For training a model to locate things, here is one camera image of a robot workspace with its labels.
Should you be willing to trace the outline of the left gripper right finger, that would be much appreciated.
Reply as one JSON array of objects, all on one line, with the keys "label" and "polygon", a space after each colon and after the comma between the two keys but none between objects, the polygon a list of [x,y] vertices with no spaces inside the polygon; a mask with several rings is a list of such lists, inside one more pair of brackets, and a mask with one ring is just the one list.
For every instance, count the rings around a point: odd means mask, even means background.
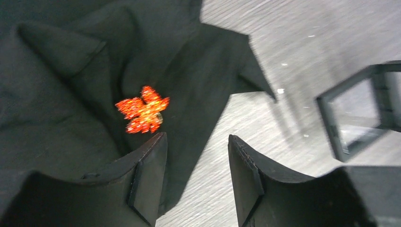
[{"label": "left gripper right finger", "polygon": [[228,139],[229,164],[241,227],[398,227],[401,169],[341,166],[320,177],[292,170]]}]

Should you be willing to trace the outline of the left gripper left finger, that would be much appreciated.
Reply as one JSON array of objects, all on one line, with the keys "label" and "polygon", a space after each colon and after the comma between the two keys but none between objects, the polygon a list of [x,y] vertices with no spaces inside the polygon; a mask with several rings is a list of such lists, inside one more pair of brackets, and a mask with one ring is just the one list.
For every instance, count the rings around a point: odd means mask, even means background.
[{"label": "left gripper left finger", "polygon": [[79,180],[1,170],[3,227],[153,227],[167,158],[167,135]]}]

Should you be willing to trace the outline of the orange maple leaf brooch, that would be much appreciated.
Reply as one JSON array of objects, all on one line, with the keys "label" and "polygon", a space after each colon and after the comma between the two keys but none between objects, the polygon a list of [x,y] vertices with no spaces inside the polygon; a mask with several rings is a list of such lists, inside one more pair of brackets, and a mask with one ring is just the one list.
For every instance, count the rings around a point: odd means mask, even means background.
[{"label": "orange maple leaf brooch", "polygon": [[115,104],[117,110],[128,120],[126,132],[154,133],[163,123],[161,112],[165,110],[170,98],[162,98],[151,86],[143,86],[140,97],[124,99]]}]

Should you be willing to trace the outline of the black square box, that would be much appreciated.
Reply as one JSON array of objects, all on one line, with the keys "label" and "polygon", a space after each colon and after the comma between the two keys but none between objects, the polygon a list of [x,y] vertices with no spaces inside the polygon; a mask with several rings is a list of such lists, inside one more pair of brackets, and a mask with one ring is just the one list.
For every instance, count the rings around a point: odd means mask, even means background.
[{"label": "black square box", "polygon": [[369,65],[316,97],[334,157],[348,162],[401,130],[401,62]]}]

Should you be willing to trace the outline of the black button shirt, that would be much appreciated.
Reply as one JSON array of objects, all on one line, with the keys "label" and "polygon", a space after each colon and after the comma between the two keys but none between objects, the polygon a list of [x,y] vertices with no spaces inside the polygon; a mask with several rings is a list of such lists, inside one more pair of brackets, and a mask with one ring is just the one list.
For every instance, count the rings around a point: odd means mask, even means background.
[{"label": "black button shirt", "polygon": [[274,93],[247,35],[204,24],[200,0],[3,0],[0,166],[77,178],[151,138],[116,103],[170,99],[158,214],[179,201],[230,95]]}]

